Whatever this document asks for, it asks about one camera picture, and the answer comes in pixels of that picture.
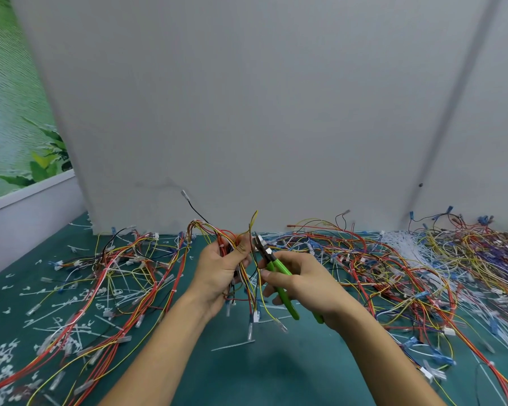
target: green workbench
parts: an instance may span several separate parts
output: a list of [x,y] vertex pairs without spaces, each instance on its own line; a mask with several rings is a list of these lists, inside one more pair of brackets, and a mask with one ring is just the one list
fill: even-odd
[[[79,217],[74,223],[89,225],[86,215]],[[41,308],[28,317],[26,312],[45,296],[45,293],[30,293],[40,292],[44,288],[49,291],[54,287],[53,284],[41,282],[41,277],[64,280],[67,276],[67,272],[55,271],[48,262],[67,261],[78,257],[79,255],[73,253],[68,245],[87,249],[90,251],[86,252],[88,255],[93,254],[96,239],[97,237],[93,236],[90,230],[81,226],[67,225],[0,273],[0,374],[2,376],[11,375],[34,359],[35,345],[41,345],[51,333],[50,328],[56,327],[57,322],[60,321],[63,324],[79,308],[83,291],[89,287],[80,285],[77,289],[66,288],[60,294],[54,293],[46,299]],[[108,240],[109,237],[101,237],[99,247],[101,248]],[[193,242],[175,301],[190,283],[197,256],[204,245],[206,243],[202,237],[197,237]],[[162,299],[163,293],[159,292],[158,296]],[[113,329],[113,326],[96,318],[97,315],[102,316],[101,308],[108,304],[105,294],[98,299],[101,304],[100,309],[94,308],[93,312],[87,313],[80,321],[80,326],[84,324],[84,328],[78,337],[84,347],[98,339],[99,334],[110,334],[110,329]],[[297,305],[297,308],[301,315],[299,321],[291,318],[282,321],[289,330],[288,334],[284,334],[274,322],[255,324],[253,337],[256,341],[254,343],[211,351],[214,348],[246,340],[249,322],[248,303],[237,302],[237,305],[231,308],[230,317],[227,317],[225,310],[222,310],[207,325],[194,348],[173,404],[239,403],[256,406],[374,404],[359,369],[340,336],[325,325],[318,325],[312,314],[300,305]],[[272,313],[275,316],[288,314],[281,310],[274,310]],[[131,352],[155,323],[157,317],[158,311],[154,311],[147,315],[139,329],[132,329],[133,340],[121,344],[114,364]],[[267,319],[268,317],[262,314],[261,320]],[[114,318],[113,322],[120,325],[120,317]],[[508,378],[508,350],[481,327],[477,330],[482,330],[482,337],[496,350],[494,355],[485,351],[488,359],[493,360],[496,367]],[[482,350],[481,340],[475,339],[470,330],[466,330],[466,333]],[[447,370],[447,381],[442,383],[449,396],[458,405],[476,405],[475,388],[477,388],[481,405],[501,404],[502,401],[486,375],[477,367],[471,351],[459,338],[452,337],[451,339],[454,343],[457,365]],[[84,404],[97,404],[139,353],[141,347],[108,376],[102,378]],[[5,389],[6,393],[0,396],[4,404],[8,404],[12,396],[19,395],[19,387],[23,384],[40,378],[46,381],[58,370],[61,357],[62,355],[55,356],[39,369],[36,376],[30,374]],[[57,389],[53,392],[48,390],[44,392],[61,404],[82,367],[81,361],[75,362],[67,368],[67,373]],[[488,375],[497,385],[494,376],[489,371]],[[440,395],[448,402],[444,394],[440,392]],[[51,403],[44,397],[37,396],[31,404],[49,405]]]

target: white wall trim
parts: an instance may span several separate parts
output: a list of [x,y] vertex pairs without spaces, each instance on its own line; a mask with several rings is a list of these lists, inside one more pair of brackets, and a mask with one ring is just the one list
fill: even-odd
[[47,188],[53,187],[61,182],[67,181],[75,177],[75,172],[70,169],[61,174],[47,178],[44,181],[36,182],[28,187],[22,188],[19,191],[11,192],[3,197],[0,197],[0,209],[7,207],[8,205],[19,202],[25,198],[31,197],[38,192],[45,191]]

